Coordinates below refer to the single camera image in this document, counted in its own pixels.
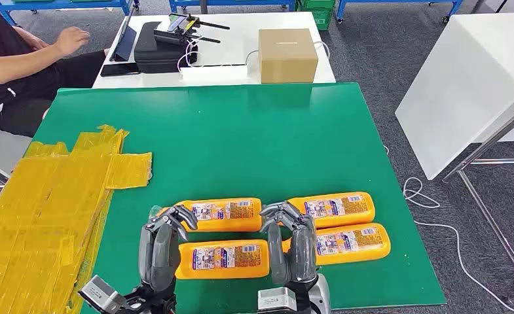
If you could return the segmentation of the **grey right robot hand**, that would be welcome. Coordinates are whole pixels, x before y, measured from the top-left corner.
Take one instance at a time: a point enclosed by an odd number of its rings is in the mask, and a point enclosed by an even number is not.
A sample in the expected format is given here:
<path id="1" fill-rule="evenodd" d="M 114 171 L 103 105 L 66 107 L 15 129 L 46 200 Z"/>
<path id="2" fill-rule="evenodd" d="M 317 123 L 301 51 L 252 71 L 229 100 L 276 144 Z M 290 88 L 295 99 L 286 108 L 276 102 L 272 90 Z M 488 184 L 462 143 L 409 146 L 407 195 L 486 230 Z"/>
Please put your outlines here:
<path id="1" fill-rule="evenodd" d="M 317 277 L 314 219 L 288 201 L 264 206 L 261 232 L 267 234 L 270 274 L 275 284 L 307 283 Z M 282 247 L 280 226 L 291 231 L 290 248 Z"/>

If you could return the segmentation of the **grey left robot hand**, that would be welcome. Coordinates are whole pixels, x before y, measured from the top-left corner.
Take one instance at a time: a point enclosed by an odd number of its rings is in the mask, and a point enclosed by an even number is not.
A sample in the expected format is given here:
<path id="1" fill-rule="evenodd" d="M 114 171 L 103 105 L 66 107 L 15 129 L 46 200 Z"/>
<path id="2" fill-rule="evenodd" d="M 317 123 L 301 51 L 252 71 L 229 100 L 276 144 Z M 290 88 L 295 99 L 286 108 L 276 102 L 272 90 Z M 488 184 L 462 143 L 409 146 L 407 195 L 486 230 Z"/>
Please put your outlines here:
<path id="1" fill-rule="evenodd" d="M 149 217 L 141 228 L 138 268 L 142 283 L 155 293 L 173 285 L 175 271 L 181 261 L 179 241 L 188 240 L 185 222 L 191 230 L 197 230 L 195 214 L 184 205 L 168 207 L 161 214 Z"/>

